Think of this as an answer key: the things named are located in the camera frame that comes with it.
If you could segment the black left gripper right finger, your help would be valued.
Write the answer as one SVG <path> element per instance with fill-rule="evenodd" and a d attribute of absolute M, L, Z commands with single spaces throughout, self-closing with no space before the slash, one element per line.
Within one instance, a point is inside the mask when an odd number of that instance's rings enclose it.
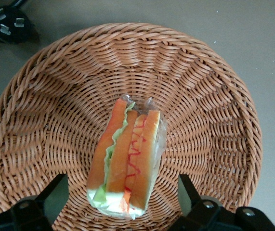
<path fill-rule="evenodd" d="M 188 175 L 178 176 L 179 231 L 237 231 L 235 215 L 210 196 L 201 196 Z"/>

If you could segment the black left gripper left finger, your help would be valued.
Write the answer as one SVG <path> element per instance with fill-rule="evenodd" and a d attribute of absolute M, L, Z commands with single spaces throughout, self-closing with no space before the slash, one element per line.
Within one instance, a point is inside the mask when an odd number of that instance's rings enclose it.
<path fill-rule="evenodd" d="M 68 199 L 68 176 L 59 174 L 39 195 L 20 200 L 5 212 L 10 220 L 0 225 L 0 231 L 51 231 Z"/>

